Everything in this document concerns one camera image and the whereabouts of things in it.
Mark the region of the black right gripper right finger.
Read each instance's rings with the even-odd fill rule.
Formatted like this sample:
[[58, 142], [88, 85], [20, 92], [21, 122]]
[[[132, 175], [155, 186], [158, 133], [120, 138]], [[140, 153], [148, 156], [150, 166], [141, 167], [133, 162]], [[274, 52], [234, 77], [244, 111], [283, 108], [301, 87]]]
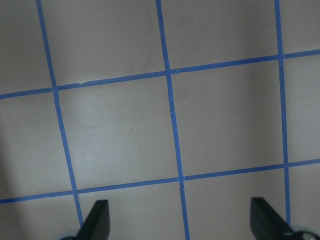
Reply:
[[299, 240], [294, 231], [263, 197], [250, 200], [250, 230], [256, 240]]

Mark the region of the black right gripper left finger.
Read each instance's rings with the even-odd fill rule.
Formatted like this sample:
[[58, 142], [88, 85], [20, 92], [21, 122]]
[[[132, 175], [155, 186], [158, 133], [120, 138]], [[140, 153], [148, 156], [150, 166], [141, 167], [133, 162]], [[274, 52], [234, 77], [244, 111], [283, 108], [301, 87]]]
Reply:
[[76, 240], [107, 240], [110, 235], [109, 201], [97, 200], [83, 225], [75, 236]]

